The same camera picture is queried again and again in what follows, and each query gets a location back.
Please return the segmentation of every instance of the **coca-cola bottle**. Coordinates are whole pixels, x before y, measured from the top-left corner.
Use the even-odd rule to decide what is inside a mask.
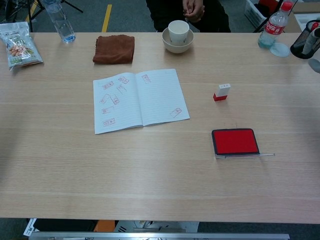
[[[269,18],[269,21],[266,23],[264,30],[258,39],[260,48],[269,49],[272,47],[277,37],[283,32],[285,26],[288,24],[288,15],[292,7],[293,3],[291,1],[285,1],[280,10]]]

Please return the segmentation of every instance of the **open notebook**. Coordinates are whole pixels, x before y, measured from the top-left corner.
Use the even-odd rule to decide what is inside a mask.
[[[93,98],[95,134],[190,118],[175,69],[94,80]]]

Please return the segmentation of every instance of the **gray floor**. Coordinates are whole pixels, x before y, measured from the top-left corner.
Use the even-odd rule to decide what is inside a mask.
[[[69,0],[82,8],[80,13],[63,4],[63,8],[75,32],[101,32],[106,8],[112,4],[108,32],[154,32],[153,23],[145,0]],[[250,33],[254,27],[244,16],[246,0],[221,0],[229,15],[232,32]],[[26,12],[18,19],[24,21]],[[42,12],[33,23],[35,32],[55,32],[46,12]],[[0,240],[21,237],[27,225],[25,219],[0,218]],[[210,233],[288,233],[292,240],[319,240],[320,225],[312,224],[270,224],[270,223],[213,223],[202,222],[199,232]]]

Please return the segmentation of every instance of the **snack bag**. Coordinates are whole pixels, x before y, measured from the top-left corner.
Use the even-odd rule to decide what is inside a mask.
[[[26,21],[0,24],[0,39],[6,45],[9,69],[43,62]]]

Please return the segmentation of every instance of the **white cup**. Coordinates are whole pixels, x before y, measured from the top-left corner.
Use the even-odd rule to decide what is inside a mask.
[[[187,44],[189,24],[182,20],[172,21],[169,24],[169,35],[172,45],[183,46]]]

